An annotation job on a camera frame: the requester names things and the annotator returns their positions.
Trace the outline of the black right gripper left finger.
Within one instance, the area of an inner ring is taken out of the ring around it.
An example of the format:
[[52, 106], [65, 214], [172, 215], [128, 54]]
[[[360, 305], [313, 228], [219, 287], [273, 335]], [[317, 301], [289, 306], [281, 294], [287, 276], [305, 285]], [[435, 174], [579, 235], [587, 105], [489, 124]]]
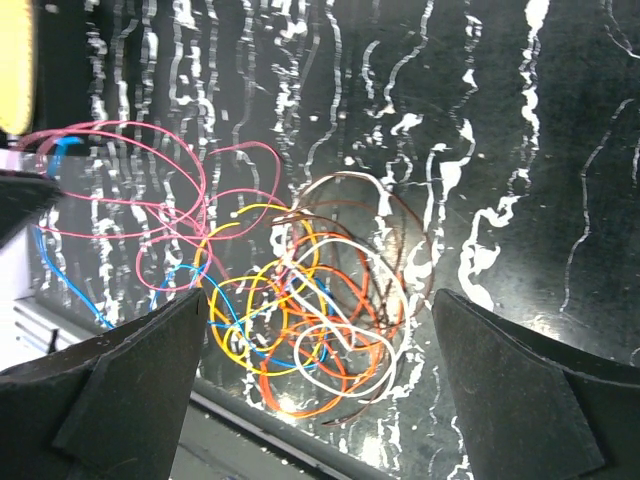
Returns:
[[191, 290], [1, 373], [4, 479], [166, 479], [208, 316]]

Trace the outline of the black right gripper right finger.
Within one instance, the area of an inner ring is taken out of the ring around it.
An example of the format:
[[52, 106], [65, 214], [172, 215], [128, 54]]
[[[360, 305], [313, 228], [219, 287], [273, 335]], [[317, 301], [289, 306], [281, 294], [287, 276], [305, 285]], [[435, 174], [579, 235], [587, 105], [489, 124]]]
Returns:
[[433, 319], [477, 479], [636, 479], [639, 369], [500, 317], [449, 289]]

